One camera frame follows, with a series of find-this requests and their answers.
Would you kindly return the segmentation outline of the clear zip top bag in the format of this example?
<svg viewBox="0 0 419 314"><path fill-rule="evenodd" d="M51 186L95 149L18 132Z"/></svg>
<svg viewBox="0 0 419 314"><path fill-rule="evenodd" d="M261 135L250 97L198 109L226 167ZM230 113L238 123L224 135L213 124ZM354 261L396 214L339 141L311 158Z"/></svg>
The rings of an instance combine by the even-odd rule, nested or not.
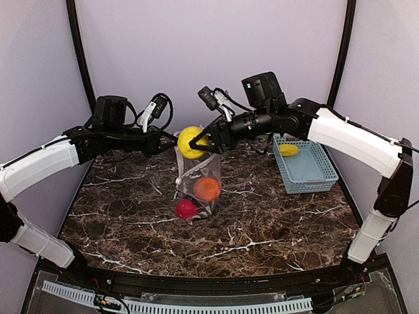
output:
<svg viewBox="0 0 419 314"><path fill-rule="evenodd" d="M180 200L175 212L183 220L210 217L221 195L219 155L209 154L187 159L175 148L179 175L175 180Z"/></svg>

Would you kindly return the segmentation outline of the orange fruit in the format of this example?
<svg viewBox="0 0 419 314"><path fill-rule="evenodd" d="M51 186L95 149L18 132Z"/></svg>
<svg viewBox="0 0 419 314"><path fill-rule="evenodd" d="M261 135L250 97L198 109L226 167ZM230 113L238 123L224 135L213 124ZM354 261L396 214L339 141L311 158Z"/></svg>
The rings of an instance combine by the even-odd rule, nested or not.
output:
<svg viewBox="0 0 419 314"><path fill-rule="evenodd" d="M218 199L221 193L221 185L216 179L204 177L194 184L194 195L198 200L211 202Z"/></svg>

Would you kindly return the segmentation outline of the red apple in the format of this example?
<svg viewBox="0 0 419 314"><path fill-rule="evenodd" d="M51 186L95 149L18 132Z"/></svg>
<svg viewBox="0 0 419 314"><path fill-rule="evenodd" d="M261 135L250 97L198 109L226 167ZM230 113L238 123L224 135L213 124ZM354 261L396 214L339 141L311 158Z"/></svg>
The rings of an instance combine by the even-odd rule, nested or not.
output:
<svg viewBox="0 0 419 314"><path fill-rule="evenodd" d="M191 200L183 199L177 203L175 212L179 218L186 220L194 217L198 213L198 208Z"/></svg>

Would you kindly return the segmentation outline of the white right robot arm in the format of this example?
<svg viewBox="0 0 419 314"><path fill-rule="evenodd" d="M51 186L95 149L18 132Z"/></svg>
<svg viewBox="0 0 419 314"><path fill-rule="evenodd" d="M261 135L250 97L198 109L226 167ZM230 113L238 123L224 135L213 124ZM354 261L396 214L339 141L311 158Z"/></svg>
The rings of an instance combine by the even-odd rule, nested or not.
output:
<svg viewBox="0 0 419 314"><path fill-rule="evenodd" d="M414 182L412 153L409 140L396 140L372 131L349 117L338 114L327 105L299 98L291 104L276 97L266 100L258 109L235 116L231 120L218 118L190 142L190 148L221 154L232 150L238 141L265 133L290 135L330 148L339 154L338 164L359 163L354 174L343 168L350 191L358 194L356 179L365 188L376 183L376 196L369 212L364 211L360 231L350 243L346 259L362 264L377 245L385 239L397 220L412 205Z"/></svg>

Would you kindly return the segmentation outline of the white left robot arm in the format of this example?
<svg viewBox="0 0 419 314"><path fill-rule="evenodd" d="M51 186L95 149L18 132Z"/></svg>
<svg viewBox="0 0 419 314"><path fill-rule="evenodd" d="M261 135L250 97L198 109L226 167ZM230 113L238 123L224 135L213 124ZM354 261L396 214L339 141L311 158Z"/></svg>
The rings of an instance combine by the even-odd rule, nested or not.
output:
<svg viewBox="0 0 419 314"><path fill-rule="evenodd" d="M84 256L56 237L70 195L81 172L64 176L71 168L86 164L112 150L142 152L155 156L173 148L176 137L166 131L143 133L139 129L95 131L77 126L34 150L1 164L1 242L11 243L63 270L86 265ZM32 209L19 209L35 198L42 214L58 209L52 218L35 218Z"/></svg>

